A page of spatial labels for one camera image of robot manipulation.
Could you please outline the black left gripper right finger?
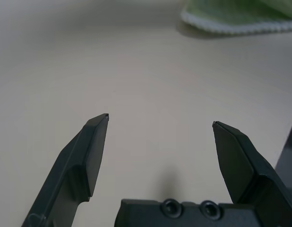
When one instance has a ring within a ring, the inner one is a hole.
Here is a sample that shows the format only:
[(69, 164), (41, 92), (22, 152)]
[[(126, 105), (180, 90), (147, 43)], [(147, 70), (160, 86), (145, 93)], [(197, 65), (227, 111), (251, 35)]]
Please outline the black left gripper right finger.
[(212, 128), (232, 202), (252, 206), (264, 227), (292, 227), (292, 194), (248, 136), (219, 121)]

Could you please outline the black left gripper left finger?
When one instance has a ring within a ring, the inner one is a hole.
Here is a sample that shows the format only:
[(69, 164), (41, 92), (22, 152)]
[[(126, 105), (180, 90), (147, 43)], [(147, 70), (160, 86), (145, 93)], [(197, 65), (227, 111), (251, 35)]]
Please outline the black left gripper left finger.
[(78, 206), (93, 196), (109, 115), (86, 122), (59, 153), (24, 222), (24, 227), (70, 227)]

